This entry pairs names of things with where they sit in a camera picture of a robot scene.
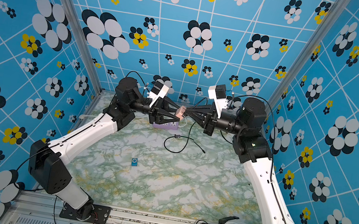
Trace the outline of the purple power strip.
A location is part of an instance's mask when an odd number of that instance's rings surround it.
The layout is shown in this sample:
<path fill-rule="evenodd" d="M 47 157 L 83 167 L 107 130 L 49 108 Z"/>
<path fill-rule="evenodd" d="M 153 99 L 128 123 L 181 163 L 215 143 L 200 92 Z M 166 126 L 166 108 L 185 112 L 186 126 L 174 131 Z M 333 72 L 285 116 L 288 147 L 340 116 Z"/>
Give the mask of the purple power strip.
<path fill-rule="evenodd" d="M 167 122 L 164 124 L 157 124 L 153 123 L 152 126 L 157 129 L 164 129 L 164 130 L 177 130 L 179 128 L 179 122 Z"/>

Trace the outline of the pink usb charger cube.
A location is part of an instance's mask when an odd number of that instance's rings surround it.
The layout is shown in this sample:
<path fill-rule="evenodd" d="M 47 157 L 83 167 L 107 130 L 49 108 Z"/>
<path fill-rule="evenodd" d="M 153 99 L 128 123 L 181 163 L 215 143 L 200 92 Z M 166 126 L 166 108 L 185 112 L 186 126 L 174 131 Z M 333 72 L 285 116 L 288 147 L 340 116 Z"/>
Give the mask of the pink usb charger cube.
<path fill-rule="evenodd" d="M 182 120 L 184 118 L 185 112 L 186 112 L 186 107 L 181 106 L 179 109 L 176 110 L 175 116 L 179 118 L 179 120 Z"/>

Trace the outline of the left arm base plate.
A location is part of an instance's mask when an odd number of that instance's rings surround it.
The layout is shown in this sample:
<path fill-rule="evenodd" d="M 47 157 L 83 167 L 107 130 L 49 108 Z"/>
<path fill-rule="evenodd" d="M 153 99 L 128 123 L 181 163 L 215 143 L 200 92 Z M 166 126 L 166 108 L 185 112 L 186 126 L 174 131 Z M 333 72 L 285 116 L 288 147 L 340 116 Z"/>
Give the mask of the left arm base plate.
<path fill-rule="evenodd" d="M 87 205 L 75 210 L 69 204 L 64 203 L 62 211 L 59 216 L 64 219 L 95 223 L 95 224 L 106 224 L 112 208 L 103 205 Z"/>

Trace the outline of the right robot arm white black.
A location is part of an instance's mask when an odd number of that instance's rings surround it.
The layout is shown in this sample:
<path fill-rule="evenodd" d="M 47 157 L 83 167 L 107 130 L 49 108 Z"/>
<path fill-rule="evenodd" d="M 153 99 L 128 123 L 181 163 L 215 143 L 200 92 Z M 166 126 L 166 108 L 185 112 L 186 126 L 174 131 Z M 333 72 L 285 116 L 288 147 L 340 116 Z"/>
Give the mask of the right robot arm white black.
<path fill-rule="evenodd" d="M 251 181 L 262 224 L 295 224 L 275 179 L 273 151 L 261 134 L 267 117 L 264 102 L 250 97 L 234 114 L 227 108 L 227 96 L 222 86 L 210 87 L 208 97 L 213 100 L 210 107 L 188 108 L 186 114 L 209 136 L 215 129 L 233 135 L 233 149 Z M 220 219 L 218 224 L 246 223 L 231 216 Z"/>

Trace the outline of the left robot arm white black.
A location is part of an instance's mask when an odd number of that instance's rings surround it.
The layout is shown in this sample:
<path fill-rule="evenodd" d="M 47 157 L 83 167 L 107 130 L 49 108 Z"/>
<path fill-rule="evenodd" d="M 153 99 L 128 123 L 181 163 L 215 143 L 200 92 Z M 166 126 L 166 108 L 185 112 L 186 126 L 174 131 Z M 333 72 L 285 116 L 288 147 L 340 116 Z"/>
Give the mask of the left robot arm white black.
<path fill-rule="evenodd" d="M 41 140 L 33 143 L 29 174 L 48 194 L 71 207 L 76 219 L 87 220 L 93 214 L 93 199 L 73 181 L 67 165 L 94 143 L 126 127 L 135 118 L 135 112 L 148 115 L 152 124 L 180 121 L 186 107 L 178 107 L 170 100 L 168 90 L 166 85 L 156 82 L 144 98 L 136 79 L 123 78 L 115 88 L 110 105 L 92 121 L 49 143 Z"/>

